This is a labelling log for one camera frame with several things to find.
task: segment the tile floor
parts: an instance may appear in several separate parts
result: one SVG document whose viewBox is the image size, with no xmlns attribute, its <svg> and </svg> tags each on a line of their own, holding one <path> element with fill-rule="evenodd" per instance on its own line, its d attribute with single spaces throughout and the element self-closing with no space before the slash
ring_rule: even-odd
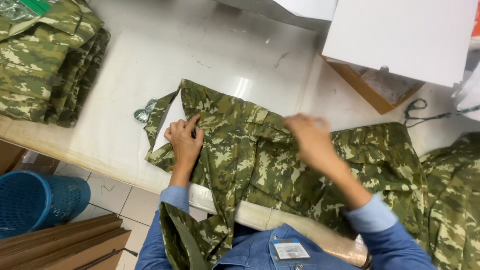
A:
<svg viewBox="0 0 480 270">
<path fill-rule="evenodd" d="M 55 175 L 77 176 L 87 181 L 91 197 L 87 208 L 70 222 L 83 221 L 111 213 L 123 219 L 122 227 L 131 230 L 127 249 L 140 252 L 155 215 L 160 195 L 102 176 L 61 161 Z M 190 214 L 198 221 L 207 213 L 190 207 Z M 137 257 L 123 252 L 117 270 L 133 270 Z"/>
</svg>

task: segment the blue plastic basket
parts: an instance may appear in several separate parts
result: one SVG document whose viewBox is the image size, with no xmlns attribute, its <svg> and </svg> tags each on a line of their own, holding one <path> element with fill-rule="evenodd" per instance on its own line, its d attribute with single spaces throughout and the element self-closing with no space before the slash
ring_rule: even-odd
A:
<svg viewBox="0 0 480 270">
<path fill-rule="evenodd" d="M 53 226 L 78 216 L 90 201 L 79 177 L 15 171 L 0 177 L 0 239 Z"/>
</svg>

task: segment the hand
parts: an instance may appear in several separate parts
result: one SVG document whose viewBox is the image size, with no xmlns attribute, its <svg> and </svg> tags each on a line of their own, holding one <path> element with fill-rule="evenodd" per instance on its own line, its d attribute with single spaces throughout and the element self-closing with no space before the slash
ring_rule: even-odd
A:
<svg viewBox="0 0 480 270">
<path fill-rule="evenodd" d="M 177 159 L 175 167 L 191 171 L 197 161 L 200 149 L 204 142 L 205 131 L 195 128 L 195 123 L 200 119 L 200 114 L 193 116 L 190 121 L 179 120 L 171 123 L 165 131 L 164 137 L 172 144 L 173 153 Z M 192 130 L 195 128 L 196 138 L 192 138 Z"/>
<path fill-rule="evenodd" d="M 330 123 L 325 118 L 313 118 L 301 113 L 286 117 L 284 125 L 293 133 L 300 158 L 328 177 L 344 171 L 347 166 L 337 155 L 330 136 Z"/>
</svg>

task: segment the blue shirt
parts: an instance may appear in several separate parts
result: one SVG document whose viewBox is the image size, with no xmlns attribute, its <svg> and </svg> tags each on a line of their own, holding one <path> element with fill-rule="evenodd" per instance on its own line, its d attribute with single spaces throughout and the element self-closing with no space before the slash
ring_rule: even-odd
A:
<svg viewBox="0 0 480 270">
<path fill-rule="evenodd" d="M 188 191 L 179 186 L 169 186 L 160 194 L 160 201 L 174 205 L 189 213 Z M 353 228 L 360 233 L 372 255 L 373 269 L 435 270 L 430 258 L 418 246 L 388 210 L 378 196 L 362 208 L 346 213 Z M 158 211 L 148 230 L 135 270 L 172 269 L 165 254 Z M 277 259 L 275 239 L 298 239 L 310 258 Z M 214 266 L 228 270 L 290 270 L 301 264 L 304 270 L 350 270 L 359 268 L 324 252 L 317 244 L 291 226 L 284 224 L 274 230 L 253 233 L 233 239 L 233 248 Z"/>
</svg>

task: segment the camouflage fabric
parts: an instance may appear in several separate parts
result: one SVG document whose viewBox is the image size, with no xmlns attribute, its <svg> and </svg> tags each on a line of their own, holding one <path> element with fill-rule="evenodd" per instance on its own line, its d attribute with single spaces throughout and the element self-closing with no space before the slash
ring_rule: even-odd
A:
<svg viewBox="0 0 480 270">
<path fill-rule="evenodd" d="M 146 160 L 171 173 L 170 144 L 152 152 L 169 103 L 181 95 L 187 118 L 200 114 L 204 146 L 191 181 L 212 191 L 217 215 L 197 222 L 166 203 L 160 221 L 173 269 L 211 269 L 232 247 L 235 208 L 242 199 L 297 215 L 310 216 L 337 232 L 354 236 L 342 215 L 340 192 L 323 175 L 297 158 L 297 146 L 283 128 L 283 117 L 192 81 L 157 101 L 145 127 Z M 373 193 L 381 194 L 412 233 L 423 221 L 423 174 L 406 128 L 386 123 L 332 133 L 339 155 Z"/>
<path fill-rule="evenodd" d="M 110 34 L 83 0 L 59 0 L 44 16 L 0 17 L 0 113 L 72 126 Z"/>
<path fill-rule="evenodd" d="M 425 218 L 418 242 L 438 269 L 480 269 L 480 133 L 420 158 Z"/>
</svg>

